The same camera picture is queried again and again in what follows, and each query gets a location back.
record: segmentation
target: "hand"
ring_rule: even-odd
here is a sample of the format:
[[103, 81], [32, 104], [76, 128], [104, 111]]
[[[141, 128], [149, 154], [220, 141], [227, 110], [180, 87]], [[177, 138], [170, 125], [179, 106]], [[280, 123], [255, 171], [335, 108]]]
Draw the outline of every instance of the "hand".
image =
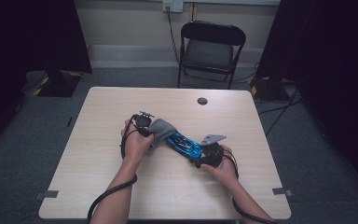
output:
[[[231, 157], [231, 148], [226, 147], [225, 145], [221, 145], [221, 147], [224, 150], [224, 154]], [[235, 176], [234, 165], [226, 157], [223, 157], [222, 162], [220, 162], [220, 165], [216, 168], [207, 164], [202, 164], [201, 169], [211, 173], [214, 178], [222, 183], [225, 187], [228, 187], [229, 184], [238, 182], [238, 179]]]
[[[124, 130], [121, 130], [121, 136], [123, 136], [129, 122], [130, 121], [128, 119], [125, 121]], [[135, 126], [133, 126], [133, 124], [131, 123], [127, 133], [125, 159], [140, 162], [144, 154], [149, 149], [153, 139], [153, 134], [150, 134], [148, 137], [144, 137], [136, 130]]]

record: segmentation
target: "gray cloth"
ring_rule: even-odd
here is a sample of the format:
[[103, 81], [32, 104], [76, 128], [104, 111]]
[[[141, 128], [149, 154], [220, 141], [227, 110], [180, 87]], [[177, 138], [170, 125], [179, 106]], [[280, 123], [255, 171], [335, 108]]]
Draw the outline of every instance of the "gray cloth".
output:
[[152, 147], [154, 147], [159, 141], [164, 140], [166, 137], [176, 132], [176, 128], [163, 119], [156, 119], [150, 124], [149, 132], [155, 135], [152, 142]]

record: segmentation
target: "black round hole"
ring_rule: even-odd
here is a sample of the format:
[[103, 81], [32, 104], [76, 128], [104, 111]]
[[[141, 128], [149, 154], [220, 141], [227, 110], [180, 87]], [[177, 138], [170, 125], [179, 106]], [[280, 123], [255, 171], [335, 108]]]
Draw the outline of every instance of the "black round hole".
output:
[[208, 100], [203, 98], [203, 97], [200, 97], [197, 102], [199, 103], [199, 105], [206, 105], [208, 104]]

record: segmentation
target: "forearm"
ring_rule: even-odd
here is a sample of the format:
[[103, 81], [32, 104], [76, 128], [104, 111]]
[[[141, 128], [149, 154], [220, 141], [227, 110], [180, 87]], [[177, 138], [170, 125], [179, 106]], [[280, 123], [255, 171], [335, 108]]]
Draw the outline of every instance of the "forearm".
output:
[[[138, 166], [139, 161], [124, 159], [108, 189], [131, 181], [135, 176]], [[129, 186], [104, 198], [95, 209], [91, 223], [127, 223], [130, 212], [131, 193], [132, 186]]]
[[[246, 191], [246, 189], [241, 185], [239, 181], [235, 181], [226, 185], [226, 188], [231, 193], [234, 201], [237, 206], [245, 213], [250, 214], [255, 217], [262, 217], [267, 220], [272, 220], [272, 218], [267, 214], [263, 208], [252, 198], [252, 196]], [[242, 218], [243, 222], [246, 224], [256, 224], [260, 223], [254, 220], [251, 220], [247, 217]]]

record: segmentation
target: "black stand base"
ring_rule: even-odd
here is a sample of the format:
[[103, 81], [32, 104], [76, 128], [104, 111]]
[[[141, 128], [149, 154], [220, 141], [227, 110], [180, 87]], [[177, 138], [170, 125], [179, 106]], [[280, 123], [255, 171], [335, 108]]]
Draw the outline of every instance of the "black stand base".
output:
[[71, 74], [61, 71], [47, 71], [48, 78], [40, 85], [39, 89], [34, 92], [36, 96], [50, 97], [72, 97], [77, 83], [81, 79], [79, 74]]
[[289, 95], [281, 82], [273, 82], [268, 77], [253, 78], [249, 82], [252, 95], [262, 101], [288, 101]]

